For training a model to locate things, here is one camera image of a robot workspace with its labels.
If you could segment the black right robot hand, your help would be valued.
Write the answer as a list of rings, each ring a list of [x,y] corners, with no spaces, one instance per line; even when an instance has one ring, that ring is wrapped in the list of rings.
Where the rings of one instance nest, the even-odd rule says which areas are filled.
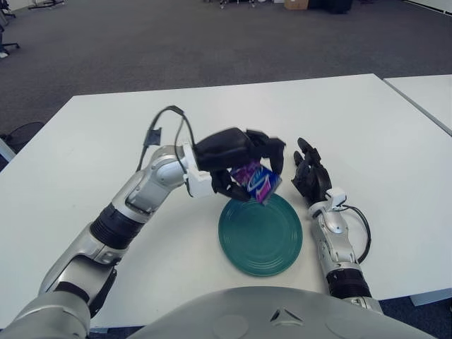
[[[297,144],[301,151],[293,154],[296,170],[292,184],[309,205],[326,201],[326,192],[332,186],[318,150],[303,138],[298,138]]]

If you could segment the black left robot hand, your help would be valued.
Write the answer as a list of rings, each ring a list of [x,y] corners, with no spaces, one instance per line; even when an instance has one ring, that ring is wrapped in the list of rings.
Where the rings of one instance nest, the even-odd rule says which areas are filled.
[[[198,169],[209,172],[215,193],[238,201],[248,201],[250,194],[232,181],[229,170],[267,158],[272,171],[280,174],[284,164],[284,147],[282,140],[262,131],[242,131],[234,127],[199,141],[194,146],[194,154]]]

